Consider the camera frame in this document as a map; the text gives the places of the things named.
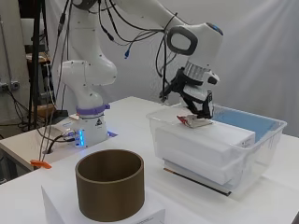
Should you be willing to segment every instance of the plastic bin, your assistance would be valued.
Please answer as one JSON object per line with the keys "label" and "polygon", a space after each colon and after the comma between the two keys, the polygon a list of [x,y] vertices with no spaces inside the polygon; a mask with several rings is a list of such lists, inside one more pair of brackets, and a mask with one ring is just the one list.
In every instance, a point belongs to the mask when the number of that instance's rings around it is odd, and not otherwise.
{"label": "plastic bin", "polygon": [[[190,171],[192,175],[211,181],[214,186],[230,191],[248,188],[263,174],[287,125],[285,121],[214,105],[213,120],[255,133],[255,142],[244,147],[235,143],[229,144],[224,138],[216,138],[215,134],[195,133],[194,130],[180,125],[177,116],[189,114],[191,112],[185,107],[175,105],[147,115],[156,156]],[[216,160],[209,161],[211,156],[206,157],[206,148],[201,148],[206,141],[218,148],[224,148],[225,153],[229,152],[231,155],[230,160],[226,158],[225,161],[220,161],[217,158],[221,157],[215,154]]]}

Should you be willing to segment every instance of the brown cylinder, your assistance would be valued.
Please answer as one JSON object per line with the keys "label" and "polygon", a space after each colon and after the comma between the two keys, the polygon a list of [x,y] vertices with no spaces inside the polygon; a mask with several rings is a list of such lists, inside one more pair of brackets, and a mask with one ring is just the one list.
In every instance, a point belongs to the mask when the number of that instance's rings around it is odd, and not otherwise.
{"label": "brown cylinder", "polygon": [[76,179],[79,209],[95,221],[131,217],[145,200],[144,162],[131,151],[111,149],[83,158]]}

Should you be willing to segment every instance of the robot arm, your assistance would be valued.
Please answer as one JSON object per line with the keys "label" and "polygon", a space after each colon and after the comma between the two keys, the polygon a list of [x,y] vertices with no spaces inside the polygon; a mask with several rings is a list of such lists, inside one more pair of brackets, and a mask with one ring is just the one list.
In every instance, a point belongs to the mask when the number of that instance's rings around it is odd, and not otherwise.
{"label": "robot arm", "polygon": [[[211,119],[211,92],[206,84],[216,85],[219,78],[211,72],[221,46],[222,31],[213,24],[189,25],[162,6],[157,0],[107,0],[123,11],[154,21],[164,28],[167,45],[175,53],[188,56],[186,66],[163,92],[180,94],[198,119]],[[80,117],[77,130],[83,130],[80,147],[92,146],[107,138],[102,97],[93,91],[94,85],[114,82],[117,69],[100,49],[98,16],[88,12],[98,0],[73,0],[69,45],[71,60],[62,66],[62,82],[76,95]]]}

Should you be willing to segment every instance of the white table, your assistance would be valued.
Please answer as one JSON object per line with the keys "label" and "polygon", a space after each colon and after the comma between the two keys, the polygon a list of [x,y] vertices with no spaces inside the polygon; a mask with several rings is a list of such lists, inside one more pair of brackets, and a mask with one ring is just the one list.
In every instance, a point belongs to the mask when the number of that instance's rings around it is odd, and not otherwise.
{"label": "white table", "polygon": [[50,170],[40,169],[0,186],[1,223],[46,223],[41,185],[63,186],[66,180],[75,184],[78,160],[108,148],[129,149],[143,157],[146,183],[163,195],[168,215],[177,214],[182,206],[198,224],[292,223],[299,211],[299,139],[283,135],[273,164],[263,177],[242,196],[225,197],[163,171],[163,162],[154,156],[146,119],[149,112],[159,108],[159,104],[133,97],[113,103],[106,121],[109,130],[119,136],[56,161]]}

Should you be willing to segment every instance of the white foam block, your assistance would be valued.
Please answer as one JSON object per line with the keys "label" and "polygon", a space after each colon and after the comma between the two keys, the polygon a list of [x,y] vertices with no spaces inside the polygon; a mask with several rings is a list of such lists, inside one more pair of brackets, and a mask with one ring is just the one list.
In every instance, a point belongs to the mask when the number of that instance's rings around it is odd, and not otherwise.
{"label": "white foam block", "polygon": [[168,148],[186,153],[196,160],[223,167],[237,160],[246,152],[246,147],[255,143],[255,132],[217,121],[196,129],[177,123],[157,128],[155,140],[156,153],[160,158],[162,146],[167,145]]}
{"label": "white foam block", "polygon": [[[78,208],[78,196],[74,189],[64,190],[63,194],[57,190],[42,187],[45,212],[48,224],[105,224],[85,217]],[[146,192],[143,207],[132,217],[122,221],[109,222],[111,224],[164,224],[165,209]]]}

